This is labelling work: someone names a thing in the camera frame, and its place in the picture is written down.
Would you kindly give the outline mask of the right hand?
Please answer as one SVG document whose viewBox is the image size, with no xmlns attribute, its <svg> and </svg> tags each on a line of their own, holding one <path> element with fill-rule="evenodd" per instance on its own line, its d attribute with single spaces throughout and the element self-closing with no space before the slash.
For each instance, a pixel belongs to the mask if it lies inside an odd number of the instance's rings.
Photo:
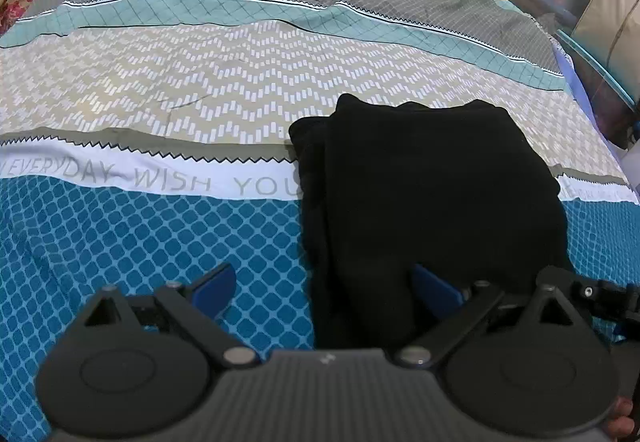
<svg viewBox="0 0 640 442">
<path fill-rule="evenodd" d="M 608 419 L 601 425 L 602 431 L 611 441 L 634 436 L 636 433 L 636 424 L 631 418 L 634 403 L 631 399 L 619 396 L 616 400 L 612 412 L 608 415 Z"/>
</svg>

